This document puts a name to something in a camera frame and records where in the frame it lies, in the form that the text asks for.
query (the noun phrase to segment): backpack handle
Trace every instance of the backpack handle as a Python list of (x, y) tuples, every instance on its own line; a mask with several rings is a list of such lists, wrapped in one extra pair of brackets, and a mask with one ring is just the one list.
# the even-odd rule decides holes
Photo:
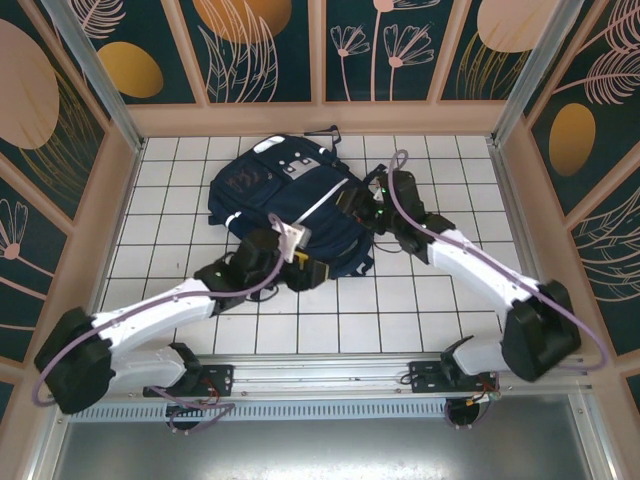
[(304, 132), (303, 135), (308, 137), (309, 135), (316, 135), (318, 133), (330, 133), (331, 134), (331, 153), (334, 155), (338, 154), (338, 149), (336, 145), (342, 141), (342, 135), (340, 135), (340, 130), (337, 125), (331, 125), (329, 128), (325, 128), (324, 130), (316, 130), (314, 132)]

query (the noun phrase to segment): cable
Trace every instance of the cable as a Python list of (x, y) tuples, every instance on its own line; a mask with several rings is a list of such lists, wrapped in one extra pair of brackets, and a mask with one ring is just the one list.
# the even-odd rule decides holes
[(220, 394), (218, 393), (218, 390), (216, 389), (216, 387), (213, 386), (213, 383), (211, 382), (211, 380), (209, 380), (208, 378), (204, 378), (201, 382), (201, 384), (203, 385), (207, 385), (209, 387), (209, 398), (207, 398), (206, 400), (201, 401), (201, 403), (203, 405), (212, 405), (209, 402), (211, 401), (211, 399), (215, 396), (216, 397), (216, 401), (213, 402), (213, 405), (217, 405), (218, 403), (220, 403)]
[(402, 249), (400, 249), (400, 250), (387, 250), (386, 248), (382, 248), (376, 242), (373, 242), (373, 246), (376, 247), (378, 250), (382, 250), (383, 252), (387, 252), (387, 253), (401, 253), (402, 252)]
[[(403, 156), (403, 159), (401, 161), (398, 159), (398, 157), (400, 155)], [(423, 233), (426, 233), (430, 237), (432, 237), (432, 238), (434, 238), (434, 239), (436, 239), (436, 240), (438, 240), (440, 242), (444, 242), (444, 243), (448, 243), (449, 245), (453, 245), (454, 247), (457, 247), (457, 248), (469, 253), (470, 255), (476, 257), (478, 260), (480, 260), (481, 262), (483, 262), (486, 265), (488, 265), (489, 267), (491, 267), (493, 270), (498, 272), (500, 275), (505, 277), (507, 280), (512, 282), (514, 285), (519, 286), (525, 292), (527, 292), (529, 295), (537, 298), (542, 303), (546, 304), (547, 306), (551, 307), (556, 312), (560, 313), (565, 318), (569, 319), (571, 322), (573, 322), (579, 328), (581, 328), (587, 335), (589, 335), (589, 337), (591, 337), (591, 339), (594, 342), (596, 342), (596, 345), (600, 349), (600, 353), (602, 355), (600, 361), (597, 364), (586, 366), (586, 367), (584, 367), (584, 366), (565, 366), (565, 367), (562, 367), (562, 368), (569, 369), (569, 370), (594, 371), (594, 370), (601, 369), (607, 363), (609, 363), (609, 353), (607, 351), (607, 347), (605, 346), (604, 342), (593, 332), (593, 330), (591, 330), (584, 322), (582, 322), (578, 317), (576, 317), (569, 310), (564, 308), (562, 305), (559, 305), (558, 303), (554, 302), (549, 297), (543, 295), (539, 291), (531, 288), (529, 285), (527, 285), (525, 283), (522, 283), (517, 277), (515, 277), (508, 270), (503, 268), (502, 265), (500, 265), (498, 262), (496, 262), (493, 258), (491, 258), (487, 254), (482, 252), (482, 250), (475, 250), (475, 249), (469, 249), (468, 250), (467, 246), (464, 243), (458, 242), (456, 240), (453, 240), (451, 238), (445, 237), (443, 235), (440, 235), (440, 234), (438, 234), (436, 232), (433, 232), (433, 231), (429, 230), (428, 228), (426, 228), (423, 225), (420, 225), (418, 222), (416, 222), (413, 218), (411, 218), (409, 216), (409, 214), (407, 212), (404, 211), (404, 209), (402, 208), (402, 205), (400, 205), (400, 202), (398, 201), (398, 197), (396, 196), (395, 187), (393, 185), (393, 172), (395, 170), (402, 169), (402, 167), (407, 163), (408, 159), (409, 159), (409, 154), (407, 153), (406, 150), (398, 150), (396, 153), (393, 154), (393, 157), (391, 158), (391, 162), (389, 164), (389, 172), (388, 172), (388, 176), (389, 176), (389, 194), (391, 195), (391, 200), (393, 201), (393, 205), (395, 206), (395, 208), (398, 211), (398, 213), (402, 216), (402, 218), (404, 218), (411, 226), (413, 226), (414, 228), (416, 228), (417, 230), (419, 230), (419, 231), (421, 231)]]
[(257, 298), (257, 299), (253, 299), (251, 298), (251, 296), (247, 297), (247, 302), (253, 302), (253, 303), (264, 303), (264, 302), (268, 302), (269, 300), (271, 300), (273, 297), (275, 297), (278, 293), (280, 292), (280, 287), (278, 285), (274, 285), (273, 286), (273, 293), (271, 295), (269, 295), (267, 298)]
[(400, 377), (400, 384), (402, 385), (411, 385), (413, 383), (413, 381), (417, 378), (420, 377), (424, 377), (424, 373), (405, 373), (403, 376)]
[(183, 432), (184, 435), (189, 435), (192, 433), (198, 433), (201, 432), (202, 430), (209, 428), (213, 425), (215, 425), (216, 423), (218, 423), (218, 421), (224, 417), (226, 414), (228, 414), (231, 410), (233, 410), (236, 406), (235, 403), (217, 403), (214, 405), (201, 405), (198, 403), (192, 403), (192, 402), (187, 402), (185, 400), (181, 400), (179, 398), (174, 397), (173, 395), (169, 395), (163, 388), (159, 388), (159, 387), (149, 387), (149, 390), (154, 391), (155, 393), (157, 393), (158, 395), (160, 395), (161, 397), (164, 397), (165, 399), (173, 402), (173, 403), (177, 403), (178, 405), (181, 405), (183, 407), (186, 408), (192, 408), (195, 410), (220, 410), (222, 409), (222, 412), (220, 412), (218, 415), (216, 415), (215, 417), (213, 417), (211, 420), (207, 420), (206, 422), (200, 422), (198, 425), (196, 425), (193, 428), (190, 428), (189, 430), (179, 430), (173, 423), (173, 421), (176, 419), (176, 417), (184, 412), (181, 412), (180, 410), (176, 410), (175, 412), (173, 412), (171, 414), (171, 417), (169, 417), (169, 427), (171, 428), (173, 433), (178, 433), (178, 432)]
[(263, 289), (264, 287), (266, 287), (267, 285), (269, 285), (278, 275), (278, 273), (280, 272), (280, 269), (282, 268), (282, 265), (284, 264), (284, 255), (282, 254), (283, 252), (286, 251), (287, 249), (287, 238), (286, 238), (286, 230), (284, 228), (284, 225), (282, 224), (282, 220), (280, 220), (280, 218), (277, 215), (274, 215), (272, 213), (269, 214), (269, 221), (273, 224), (273, 225), (277, 225), (279, 231), (280, 231), (280, 238), (279, 238), (279, 245), (278, 245), (278, 249), (280, 251), (280, 255), (278, 255), (278, 260), (276, 261), (276, 265), (275, 267), (273, 267), (273, 270), (271, 271), (271, 273), (269, 275), (267, 275), (267, 277), (260, 283), (258, 283), (257, 285), (247, 288), (245, 290), (240, 290), (237, 292), (181, 292), (181, 293), (176, 293), (174, 295), (171, 296), (167, 296), (167, 297), (163, 297), (163, 298), (159, 298), (157, 300), (154, 300), (152, 302), (149, 302), (145, 305), (140, 305), (136, 308), (134, 308), (133, 310), (130, 310), (128, 312), (123, 313), (122, 315), (113, 318), (112, 320), (100, 325), (99, 327), (95, 327), (85, 333), (83, 333), (82, 335), (80, 335), (79, 337), (75, 338), (74, 340), (72, 340), (71, 342), (69, 342), (67, 345), (65, 345), (64, 348), (62, 348), (56, 356), (54, 356), (51, 361), (47, 364), (47, 366), (42, 370), (42, 373), (40, 373), (40, 376), (38, 377), (38, 380), (36, 381), (35, 385), (33, 386), (33, 390), (31, 391), (31, 400), (33, 401), (34, 405), (38, 406), (38, 407), (50, 407), (52, 405), (55, 405), (55, 399), (51, 399), (51, 400), (47, 400), (47, 401), (42, 401), (40, 400), (39, 397), (39, 392), (40, 392), (40, 388), (42, 387), (42, 384), (45, 382), (47, 376), (51, 373), (51, 370), (53, 370), (55, 368), (55, 366), (60, 362), (60, 360), (62, 360), (71, 350), (73, 350), (75, 347), (77, 347), (78, 345), (80, 345), (82, 342), (84, 342), (85, 340), (91, 338), (94, 335), (97, 335), (98, 333), (102, 332), (103, 330), (106, 330), (107, 328), (111, 328), (114, 327), (116, 325), (118, 325), (119, 323), (124, 322), (125, 320), (128, 320), (129, 318), (138, 315), (139, 313), (145, 312), (147, 310), (150, 310), (152, 308), (155, 307), (159, 307), (161, 305), (164, 305), (165, 303), (169, 303), (169, 302), (177, 302), (178, 300), (182, 299), (182, 298), (189, 298), (189, 297), (211, 297), (211, 298), (231, 298), (231, 297), (245, 297), (247, 295), (252, 294), (253, 292), (257, 292), (261, 289)]

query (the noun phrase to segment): grid floor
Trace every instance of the grid floor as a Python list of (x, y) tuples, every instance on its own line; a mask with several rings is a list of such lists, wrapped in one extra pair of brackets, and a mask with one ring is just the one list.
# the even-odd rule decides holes
[[(329, 137), (312, 138), (330, 146)], [(113, 310), (164, 292), (235, 250), (237, 238), (207, 223), (209, 183), (262, 137), (149, 139), (103, 292)], [(520, 265), (483, 137), (343, 136), (338, 155), (359, 176), (409, 152), (407, 169), (425, 208), (441, 212), (505, 265)], [(381, 248), (399, 247), (390, 235)], [(463, 335), (501, 326), (491, 305), (404, 252), (374, 249), (364, 278), (327, 281), (296, 294), (286, 287), (263, 303), (245, 302), (157, 339), (185, 342), (197, 354), (399, 353), (442, 351)]]

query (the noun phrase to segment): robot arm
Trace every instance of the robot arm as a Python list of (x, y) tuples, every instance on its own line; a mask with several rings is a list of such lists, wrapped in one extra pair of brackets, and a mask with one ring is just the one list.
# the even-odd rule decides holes
[(571, 312), (568, 292), (560, 283), (543, 285), (491, 259), (494, 267), (498, 265), (511, 274), (513, 279), (508, 280), (481, 261), (478, 256), (490, 257), (466, 239), (452, 222), (439, 214), (425, 212), (410, 172), (394, 172), (399, 205), (418, 224), (443, 240), (462, 244), (463, 249), (410, 225), (390, 198), (387, 174), (381, 173), (376, 180), (375, 192), (364, 188), (345, 191), (338, 206), (374, 233), (393, 233), (405, 252), (449, 273), (489, 299), (503, 326), (502, 337), (467, 337), (443, 352), (442, 368), (451, 383), (456, 384), (465, 376), (506, 370), (523, 380), (535, 381), (580, 347), (577, 326), (522, 288), (526, 285)]
[[(76, 413), (107, 392), (127, 392), (144, 386), (168, 388), (180, 384), (188, 391), (189, 385), (199, 381), (200, 365), (195, 355), (184, 344), (174, 343), (158, 350), (148, 342), (242, 303), (244, 296), (225, 296), (222, 292), (253, 290), (250, 287), (274, 278), (278, 252), (278, 232), (255, 230), (230, 260), (224, 256), (196, 272), (194, 278), (160, 295), (111, 312), (87, 315), (81, 308), (66, 312), (35, 358), (36, 367), (43, 372), (63, 349), (79, 337), (86, 337), (53, 364), (46, 377), (60, 409), (67, 414)], [(127, 314), (131, 316), (126, 321), (114, 321)]]

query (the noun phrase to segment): black bracket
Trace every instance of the black bracket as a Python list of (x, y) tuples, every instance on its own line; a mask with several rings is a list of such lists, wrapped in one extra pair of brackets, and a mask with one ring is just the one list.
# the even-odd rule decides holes
[(474, 422), (484, 416), (487, 408), (485, 406), (482, 410), (479, 403), (467, 405), (464, 398), (451, 398), (447, 400), (444, 414), (456, 428), (471, 428)]
[[(211, 396), (210, 385), (213, 385), (221, 397), (231, 396), (233, 388), (233, 365), (202, 365), (200, 376), (195, 385), (186, 389), (181, 384), (169, 387), (166, 392), (169, 395), (178, 398), (204, 397)], [(154, 391), (145, 388), (142, 391), (144, 397), (159, 397)]]
[(403, 383), (409, 385), (410, 380), (413, 393), (475, 393), (485, 389), (484, 383), (493, 389), (497, 388), (495, 378), (488, 372), (462, 377), (453, 385), (442, 370), (440, 361), (411, 362), (405, 378), (407, 381)]

